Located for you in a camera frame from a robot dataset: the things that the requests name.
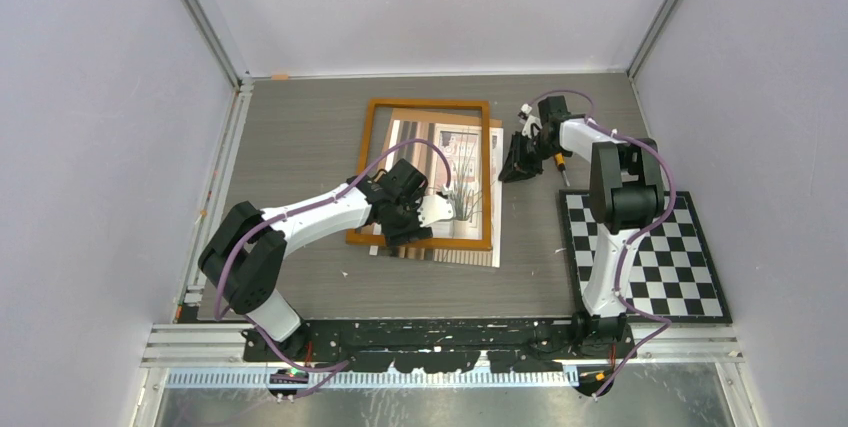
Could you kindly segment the orange handled screwdriver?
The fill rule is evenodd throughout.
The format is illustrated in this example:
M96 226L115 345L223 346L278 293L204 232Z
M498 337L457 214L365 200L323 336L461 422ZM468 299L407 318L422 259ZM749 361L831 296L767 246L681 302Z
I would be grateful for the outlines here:
M554 155L554 161L555 161L557 171L559 172L559 175L563 179L564 185L566 187L569 187L570 181L569 181L569 178L567 176L565 156L563 154L557 153L557 154Z

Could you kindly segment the printed plant window photo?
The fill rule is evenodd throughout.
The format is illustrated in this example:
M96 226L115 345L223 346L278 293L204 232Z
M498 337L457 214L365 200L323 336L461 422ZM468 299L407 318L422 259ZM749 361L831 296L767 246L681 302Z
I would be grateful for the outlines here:
M437 154L424 145L414 143L390 154L381 163L389 169L396 161L404 159L428 178L428 194L434 194L450 183L449 195L454 207L454 218L431 226L436 238L479 240L484 226L483 162L480 160L482 136L480 127L442 123L423 123L394 120L389 123L385 146L392 147L410 138L426 138L433 142L448 160L444 165ZM371 246L371 256L396 257L408 260L434 261L447 264L498 268L500 255L500 218L502 186L497 180L503 159L503 129L490 129L490 192L492 248L488 251L452 250L433 248Z

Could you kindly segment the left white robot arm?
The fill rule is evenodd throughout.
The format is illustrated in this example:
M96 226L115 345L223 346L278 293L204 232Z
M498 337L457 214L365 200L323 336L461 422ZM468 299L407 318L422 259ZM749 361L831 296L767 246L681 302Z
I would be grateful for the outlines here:
M280 359L298 359L307 345L301 316L277 288L282 263L296 250L337 232L378 224L385 243L404 246L432 237L432 224L454 212L443 192L399 161L362 174L323 195L260 210L244 201L225 216L199 256L198 267L238 315L261 327Z

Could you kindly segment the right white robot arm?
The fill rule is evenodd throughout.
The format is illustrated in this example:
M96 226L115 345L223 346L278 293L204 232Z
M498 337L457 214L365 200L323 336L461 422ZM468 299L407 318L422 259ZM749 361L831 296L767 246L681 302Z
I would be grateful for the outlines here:
M543 171L558 154L578 155L590 164L589 210L598 224L592 270L582 293L584 309L571 321L574 350L596 357L611 341L624 338L625 283L639 244L670 213L662 163L651 139L634 139L573 114L563 95L521 106L520 131L513 134L499 179L513 183Z

